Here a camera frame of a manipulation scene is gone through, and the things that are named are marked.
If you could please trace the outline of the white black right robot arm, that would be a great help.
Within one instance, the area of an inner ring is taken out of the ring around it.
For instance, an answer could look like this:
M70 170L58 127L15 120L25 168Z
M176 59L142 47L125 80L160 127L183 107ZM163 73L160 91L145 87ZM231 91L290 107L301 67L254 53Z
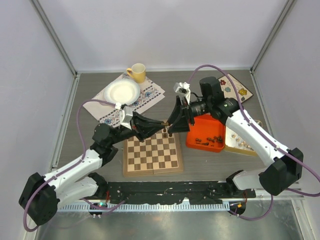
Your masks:
M238 197L246 189L263 188L273 196L298 181L302 176L304 155L298 149L289 149L271 137L234 98L226 98L220 82L215 77L205 77L199 82L202 96L197 101L190 100L190 85L177 82L175 107L168 119L168 133L190 131L195 117L210 114L246 141L265 165L265 169L255 171L240 170L230 176L226 193Z

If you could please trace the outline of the patterned cloth placemat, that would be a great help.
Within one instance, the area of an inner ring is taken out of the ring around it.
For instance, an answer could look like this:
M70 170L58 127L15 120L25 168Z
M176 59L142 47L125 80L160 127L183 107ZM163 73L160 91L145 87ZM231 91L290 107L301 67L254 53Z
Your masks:
M134 81L126 73L122 73L115 80L128 79ZM132 104L127 105L139 114L142 114L156 103L165 98L165 91L148 77L143 83L138 84L140 87L139 98ZM115 109L115 103L110 103L104 98L104 89L101 90L90 102L83 107L100 123L108 124L113 127L120 125L120 110Z

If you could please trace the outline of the aluminium frame rail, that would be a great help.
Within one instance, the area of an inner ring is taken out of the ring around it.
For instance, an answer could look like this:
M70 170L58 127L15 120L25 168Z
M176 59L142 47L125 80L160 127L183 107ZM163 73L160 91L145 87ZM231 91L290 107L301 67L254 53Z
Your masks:
M237 190L228 182L221 181L136 181L106 182L85 177L66 187L52 183L41 186L40 181L32 188L28 213L53 216L62 207L80 200L102 200L112 204L174 205L188 199L192 205L220 204L226 199L252 200L270 197L263 189Z

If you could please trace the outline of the dark chess piece cluster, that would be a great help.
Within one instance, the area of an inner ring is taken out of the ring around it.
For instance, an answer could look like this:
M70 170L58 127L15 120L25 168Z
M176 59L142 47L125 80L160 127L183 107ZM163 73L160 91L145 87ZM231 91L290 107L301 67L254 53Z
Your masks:
M214 146L215 144L223 144L223 138L221 135L214 136L214 137L207 137L205 140L200 138L195 139L196 144L204 145L204 146Z

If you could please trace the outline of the yellow mug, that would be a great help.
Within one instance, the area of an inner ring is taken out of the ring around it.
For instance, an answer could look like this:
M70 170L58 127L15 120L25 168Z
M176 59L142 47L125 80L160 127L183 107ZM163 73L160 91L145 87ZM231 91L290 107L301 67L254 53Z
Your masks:
M131 68L126 69L126 73L138 84L146 80L146 66L142 63L135 63Z

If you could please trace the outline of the floral square plate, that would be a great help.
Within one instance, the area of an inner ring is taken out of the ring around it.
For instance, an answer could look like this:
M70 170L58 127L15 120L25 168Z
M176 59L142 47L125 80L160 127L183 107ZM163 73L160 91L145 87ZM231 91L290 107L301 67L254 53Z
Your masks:
M233 98L237 100L236 92L239 95L241 103L247 101L253 96L253 93L249 91L241 82L239 82L233 75L230 73L228 74L229 78L232 80L233 84L235 85L236 91L234 90L231 82L226 76L220 77L219 83L221 90L224 93L225 98Z

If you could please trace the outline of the orange plastic tray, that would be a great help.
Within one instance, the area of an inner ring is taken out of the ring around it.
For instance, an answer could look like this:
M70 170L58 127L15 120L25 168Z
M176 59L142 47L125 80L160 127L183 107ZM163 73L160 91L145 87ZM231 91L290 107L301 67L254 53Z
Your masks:
M194 118L195 124L190 125L190 131L187 133L185 145L188 148L220 153L225 147L225 129L226 127L218 120L211 117L210 114L197 116ZM223 143L214 146L196 144L196 138L205 140L207 137L222 136Z

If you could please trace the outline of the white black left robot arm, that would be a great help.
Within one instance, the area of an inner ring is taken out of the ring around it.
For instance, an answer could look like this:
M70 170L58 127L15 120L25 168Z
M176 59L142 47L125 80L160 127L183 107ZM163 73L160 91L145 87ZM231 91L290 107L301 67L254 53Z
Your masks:
M156 134L166 127L166 123L146 118L136 112L129 116L124 125L112 127L100 123L94 129L94 143L83 154L65 166L45 175L32 174L22 191L18 203L24 209L23 226L32 232L27 225L27 217L41 226L47 223L62 207L77 199L93 196L100 200L107 192L107 183L94 170L109 163L118 149L115 144L136 137L139 141Z

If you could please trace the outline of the white paper bowl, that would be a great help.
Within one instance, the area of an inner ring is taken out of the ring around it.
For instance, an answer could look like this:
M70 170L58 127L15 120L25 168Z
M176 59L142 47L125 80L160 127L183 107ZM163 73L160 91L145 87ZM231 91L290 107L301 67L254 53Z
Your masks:
M103 97L107 102L112 104L120 103L131 105L139 98L140 93L141 89L135 81L118 79L105 87Z

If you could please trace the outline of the wooden chess board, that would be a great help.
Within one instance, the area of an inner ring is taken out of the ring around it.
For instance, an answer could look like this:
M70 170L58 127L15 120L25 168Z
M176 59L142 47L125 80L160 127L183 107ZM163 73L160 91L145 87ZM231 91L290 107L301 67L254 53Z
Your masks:
M184 170L180 136L163 129L144 141L135 136L123 142L123 175L141 177L156 174L180 173Z

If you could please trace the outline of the gold tray of light pieces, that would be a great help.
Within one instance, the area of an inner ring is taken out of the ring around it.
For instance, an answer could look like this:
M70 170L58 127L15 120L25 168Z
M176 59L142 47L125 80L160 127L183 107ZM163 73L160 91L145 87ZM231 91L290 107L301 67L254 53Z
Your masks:
M230 153L257 157L253 148L244 141L236 132L225 127L224 150Z

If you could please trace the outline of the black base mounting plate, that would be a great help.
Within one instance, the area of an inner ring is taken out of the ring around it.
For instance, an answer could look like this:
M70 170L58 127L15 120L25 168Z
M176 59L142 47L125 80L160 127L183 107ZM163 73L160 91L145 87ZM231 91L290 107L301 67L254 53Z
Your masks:
M101 196L87 200L124 201L131 205L181 204L187 198L192 205L220 204L223 199L255 198L254 190L237 190L230 183L218 181L135 181L109 182Z

